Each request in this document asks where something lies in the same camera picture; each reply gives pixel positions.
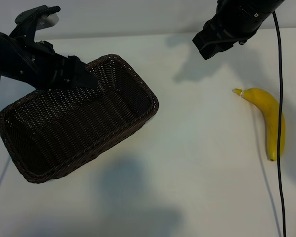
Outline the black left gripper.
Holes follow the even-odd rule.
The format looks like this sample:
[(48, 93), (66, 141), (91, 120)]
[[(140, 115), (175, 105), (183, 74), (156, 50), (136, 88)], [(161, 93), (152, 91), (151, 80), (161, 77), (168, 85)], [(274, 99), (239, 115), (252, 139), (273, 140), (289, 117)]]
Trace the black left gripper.
[(86, 64), (77, 56), (55, 53), (53, 46), (44, 41), (42, 46), (51, 53), (37, 48), (31, 48), (21, 40), (17, 41), (22, 51), (28, 56), (35, 67), (33, 70), (28, 63), (21, 60), (17, 80), (27, 83), (38, 90), (70, 89), (98, 87), (98, 79), (86, 70)]

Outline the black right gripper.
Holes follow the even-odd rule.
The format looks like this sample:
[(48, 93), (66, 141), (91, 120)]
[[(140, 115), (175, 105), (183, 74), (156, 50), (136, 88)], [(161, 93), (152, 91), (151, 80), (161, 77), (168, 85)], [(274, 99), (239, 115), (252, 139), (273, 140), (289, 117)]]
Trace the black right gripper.
[(255, 13), (255, 0), (219, 0), (216, 14), (192, 42), (204, 59), (210, 59), (256, 33)]

